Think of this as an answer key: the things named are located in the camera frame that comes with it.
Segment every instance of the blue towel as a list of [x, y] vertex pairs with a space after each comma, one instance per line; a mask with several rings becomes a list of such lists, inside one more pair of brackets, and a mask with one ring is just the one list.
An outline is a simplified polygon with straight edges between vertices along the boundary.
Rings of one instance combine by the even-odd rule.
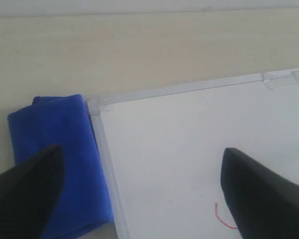
[[31, 106], [8, 116], [18, 164], [50, 144], [60, 144], [65, 184], [43, 239], [75, 239], [113, 222], [105, 178], [81, 95], [35, 97]]

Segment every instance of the table surface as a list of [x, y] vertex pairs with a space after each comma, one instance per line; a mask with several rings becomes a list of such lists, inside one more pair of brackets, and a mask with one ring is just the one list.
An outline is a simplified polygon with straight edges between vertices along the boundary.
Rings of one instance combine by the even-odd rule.
[[[108, 94], [299, 68], [299, 9], [0, 18], [0, 173], [6, 116], [36, 95]], [[83, 238], [115, 239], [113, 225]]]

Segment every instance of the white surface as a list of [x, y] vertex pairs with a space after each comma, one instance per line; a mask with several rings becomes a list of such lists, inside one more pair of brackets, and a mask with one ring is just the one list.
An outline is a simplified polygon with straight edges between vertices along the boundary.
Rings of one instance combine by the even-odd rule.
[[[0, 173], [13, 165], [6, 116], [33, 96], [117, 93], [296, 67], [299, 9], [0, 18]], [[113, 239], [112, 230], [88, 238]]]
[[299, 0], [0, 0], [0, 16], [299, 7]]
[[226, 147], [299, 184], [299, 85], [282, 79], [272, 91], [261, 74], [244, 78], [259, 81], [114, 103], [92, 116], [120, 200], [120, 239], [239, 239], [214, 214], [218, 202], [233, 224], [220, 187]]

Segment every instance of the whiteboard frame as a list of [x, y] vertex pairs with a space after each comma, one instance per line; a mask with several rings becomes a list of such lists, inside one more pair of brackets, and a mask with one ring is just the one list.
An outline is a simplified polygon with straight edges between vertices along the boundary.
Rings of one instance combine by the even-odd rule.
[[[216, 87], [225, 87], [237, 84], [245, 84], [251, 82], [263, 81], [264, 84], [271, 80], [290, 78], [294, 72], [299, 72], [299, 68], [272, 71], [267, 73], [258, 73], [230, 78], [221, 78], [215, 80], [198, 81], [193, 83], [180, 84], [170, 87], [163, 87], [158, 89], [136, 91], [130, 93], [121, 93], [109, 96], [87, 96], [86, 101], [91, 116], [91, 122], [94, 129], [95, 139], [97, 142], [102, 167], [104, 170], [106, 182], [109, 188], [111, 203], [113, 211], [115, 211], [114, 221], [116, 225], [117, 235], [119, 239], [130, 239], [130, 230], [128, 222], [126, 221], [124, 208], [120, 198], [120, 189], [117, 185], [117, 180], [113, 170], [112, 158], [110, 155], [110, 149], [107, 143], [107, 137], [104, 130], [101, 113], [103, 111], [110, 111], [111, 104], [141, 100], [152, 97], [159, 97], [171, 94], [178, 94], [184, 92], [198, 91], [211, 89]], [[266, 79], [265, 75], [271, 76], [270, 79]]]

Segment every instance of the blue cloth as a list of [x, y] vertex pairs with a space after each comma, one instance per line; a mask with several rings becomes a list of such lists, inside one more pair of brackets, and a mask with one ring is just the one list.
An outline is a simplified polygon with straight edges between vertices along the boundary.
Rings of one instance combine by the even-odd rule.
[[81, 95], [35, 97], [8, 116], [18, 164], [50, 144], [63, 147], [65, 184], [43, 239], [75, 239], [113, 222], [107, 186]]

